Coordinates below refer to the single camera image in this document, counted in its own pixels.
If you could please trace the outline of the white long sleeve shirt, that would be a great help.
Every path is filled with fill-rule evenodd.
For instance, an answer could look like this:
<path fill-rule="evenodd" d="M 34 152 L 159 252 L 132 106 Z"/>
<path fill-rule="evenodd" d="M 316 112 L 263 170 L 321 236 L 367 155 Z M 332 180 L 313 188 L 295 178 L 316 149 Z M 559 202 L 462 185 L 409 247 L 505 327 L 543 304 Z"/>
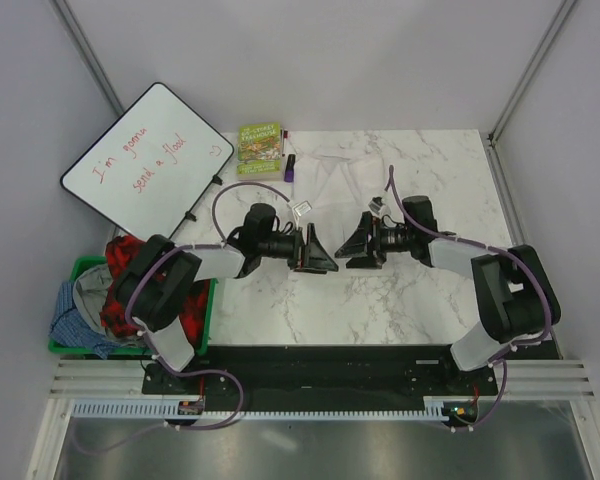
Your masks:
<path fill-rule="evenodd" d="M 386 167 L 378 154 L 298 152 L 291 203 L 304 209 L 300 224 L 315 225 L 318 238 L 334 253 L 358 225 L 372 198 L 383 194 Z"/>

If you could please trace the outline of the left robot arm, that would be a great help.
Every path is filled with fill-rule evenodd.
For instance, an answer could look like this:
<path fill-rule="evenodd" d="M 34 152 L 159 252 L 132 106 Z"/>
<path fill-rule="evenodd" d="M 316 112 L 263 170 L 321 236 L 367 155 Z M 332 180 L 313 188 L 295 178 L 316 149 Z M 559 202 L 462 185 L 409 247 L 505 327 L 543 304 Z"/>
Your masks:
<path fill-rule="evenodd" d="M 290 270 L 301 273 L 339 270 L 319 242 L 314 224 L 284 233 L 275 228 L 276 220 L 273 206 L 255 203 L 222 246 L 177 246 L 156 234 L 115 281 L 114 297 L 125 307 L 125 320 L 139 329 L 166 369 L 165 382 L 176 392 L 191 392 L 200 378 L 191 363 L 195 347 L 179 320 L 194 283 L 247 277 L 264 258 L 283 260 Z"/>

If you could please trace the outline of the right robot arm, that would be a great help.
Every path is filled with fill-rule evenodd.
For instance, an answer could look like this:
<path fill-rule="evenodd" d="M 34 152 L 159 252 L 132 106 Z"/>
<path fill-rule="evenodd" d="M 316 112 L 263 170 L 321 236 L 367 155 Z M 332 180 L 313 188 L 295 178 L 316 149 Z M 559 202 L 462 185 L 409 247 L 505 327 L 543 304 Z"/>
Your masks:
<path fill-rule="evenodd" d="M 561 319 L 561 307 L 536 250 L 526 244 L 507 250 L 455 239 L 437 228 L 426 196 L 401 201 L 404 220 L 388 225 L 375 197 L 353 234 L 336 251 L 348 269 L 380 269 L 389 253 L 408 253 L 421 264 L 466 277 L 474 283 L 479 320 L 449 347 L 438 381 L 447 392 L 463 392 L 474 370 L 520 345 L 535 344 Z"/>

